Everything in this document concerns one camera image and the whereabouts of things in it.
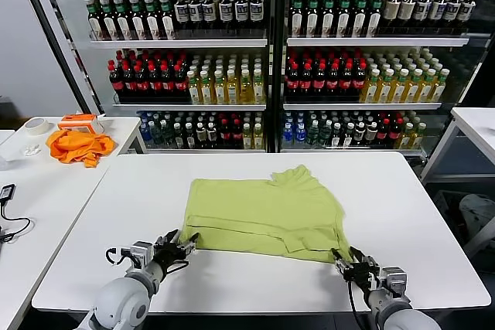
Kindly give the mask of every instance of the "tape roll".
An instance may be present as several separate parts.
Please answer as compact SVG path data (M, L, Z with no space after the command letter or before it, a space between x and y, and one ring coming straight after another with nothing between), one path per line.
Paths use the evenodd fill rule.
M24 124L24 128L30 135L40 135L48 131L50 124L42 117L34 117Z

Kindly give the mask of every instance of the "white table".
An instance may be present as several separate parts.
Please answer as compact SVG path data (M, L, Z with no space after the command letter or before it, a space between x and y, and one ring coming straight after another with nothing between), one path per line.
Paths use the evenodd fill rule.
M481 280L405 159L397 152L118 156L62 246L32 305L88 311L98 290L125 274L109 247L154 242L180 228L193 179L269 179L304 164L341 202L348 240L379 264L408 273L416 308L490 303ZM171 274L150 312L295 314L350 311L334 265L200 250ZM358 311L366 311L354 288Z
M10 183L17 187L5 214L28 216L35 223L27 234L0 245L0 288L4 293L0 299L1 330L20 325L35 290L86 201L111 162L130 145L140 124L137 117L103 119L105 132L118 146L102 157L96 168L85 168L82 163L62 164L50 156L45 141L60 118L46 119L52 125L48 133L31 136L22 127L0 145L0 155L9 161L9 168L0 171L0 188ZM21 148L27 144L40 144L42 150L25 157ZM6 232L19 229L23 223L11 224L0 218Z
M449 149L449 145L456 138L459 131L495 165L495 108L468 108L454 107L452 109L453 119L447 127L436 149L433 151L428 164L423 169L420 179L423 184L428 183L435 170L440 165L441 160ZM491 177L493 175L473 175L475 179ZM454 175L455 178L464 179L469 175ZM481 231L478 232L465 246L464 251L468 257L472 257L483 249L490 240L495 237L495 218L493 218Z

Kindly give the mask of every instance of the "table leg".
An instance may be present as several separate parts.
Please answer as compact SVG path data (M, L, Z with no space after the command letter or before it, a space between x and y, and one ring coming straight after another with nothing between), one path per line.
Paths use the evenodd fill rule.
M423 185L428 183L428 177L434 174L435 169L440 165L440 161L442 160L443 156L446 154L450 144L452 143L452 141L454 140L454 138L458 133L459 133L459 129L457 128L456 125L456 119L452 119L452 121L449 124L449 127L442 136L442 139L440 140L439 144L436 146L435 150L433 151L431 158L428 160L428 163L426 164L425 168L419 175L419 179L421 180Z

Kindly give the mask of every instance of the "orange box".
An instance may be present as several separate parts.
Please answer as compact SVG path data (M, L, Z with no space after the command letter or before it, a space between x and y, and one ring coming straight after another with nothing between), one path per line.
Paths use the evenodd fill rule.
M65 115L58 126L61 130L82 131L92 134L101 134L104 131L103 125L98 122L97 116L93 114Z

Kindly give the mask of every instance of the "display refrigerator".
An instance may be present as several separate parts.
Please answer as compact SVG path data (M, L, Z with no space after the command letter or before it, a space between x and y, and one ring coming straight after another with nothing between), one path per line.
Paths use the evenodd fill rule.
M90 111L140 116L151 151L400 151L421 167L493 35L493 0L33 3Z

